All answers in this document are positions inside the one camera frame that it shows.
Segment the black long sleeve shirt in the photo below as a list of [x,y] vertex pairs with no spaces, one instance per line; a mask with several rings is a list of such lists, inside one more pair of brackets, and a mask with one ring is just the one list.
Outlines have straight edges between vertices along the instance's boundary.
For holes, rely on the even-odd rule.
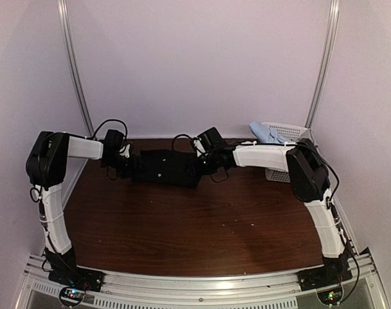
[[168,149],[140,151],[140,164],[132,179],[194,189],[202,177],[194,165],[196,158],[195,153]]

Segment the white perforated plastic basket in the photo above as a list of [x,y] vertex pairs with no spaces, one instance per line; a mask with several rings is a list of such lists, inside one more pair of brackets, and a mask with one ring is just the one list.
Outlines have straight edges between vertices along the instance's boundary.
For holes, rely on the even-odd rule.
[[[276,122],[262,122],[265,126],[273,128],[277,131],[280,136],[287,138],[291,141],[296,141],[301,138],[308,138],[317,145],[315,142],[312,131],[309,128],[294,126],[291,124],[281,124]],[[274,169],[266,168],[266,179],[273,182],[289,183],[289,174]]]

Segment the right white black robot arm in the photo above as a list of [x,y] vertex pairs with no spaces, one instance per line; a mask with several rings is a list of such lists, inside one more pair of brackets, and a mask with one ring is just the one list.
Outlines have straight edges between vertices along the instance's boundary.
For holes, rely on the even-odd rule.
[[263,167],[288,173],[293,195],[309,211],[320,238],[323,259],[320,279],[330,285],[343,275],[349,255],[341,218],[334,205],[335,190],[329,179],[332,169],[310,139],[281,144],[258,141],[229,144],[212,127],[193,137],[191,143],[197,153],[192,169],[198,175],[232,167]]

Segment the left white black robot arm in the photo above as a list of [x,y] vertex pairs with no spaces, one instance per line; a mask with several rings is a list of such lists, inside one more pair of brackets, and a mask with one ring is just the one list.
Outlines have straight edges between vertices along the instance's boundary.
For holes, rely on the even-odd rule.
[[65,132],[39,133],[26,161],[32,200],[39,204],[44,229],[46,257],[57,267],[57,275],[69,286],[82,280],[75,250],[69,239],[62,205],[62,183],[70,158],[98,160],[103,168],[113,168],[117,178],[130,178],[140,170],[140,159],[132,154],[124,135],[108,130],[103,140]]

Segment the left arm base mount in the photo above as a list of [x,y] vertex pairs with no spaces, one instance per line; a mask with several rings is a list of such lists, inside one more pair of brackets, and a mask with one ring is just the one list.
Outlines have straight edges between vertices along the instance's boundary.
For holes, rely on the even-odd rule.
[[48,279],[78,290],[100,292],[104,280],[104,273],[97,270],[76,267],[75,271],[53,268]]

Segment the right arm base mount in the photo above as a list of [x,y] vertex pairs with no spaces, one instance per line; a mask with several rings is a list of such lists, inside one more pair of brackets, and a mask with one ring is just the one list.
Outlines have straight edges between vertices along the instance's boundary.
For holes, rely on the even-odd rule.
[[337,271],[326,266],[301,270],[297,274],[301,291],[321,289],[328,286],[338,286],[346,280],[352,279],[352,272],[344,268]]

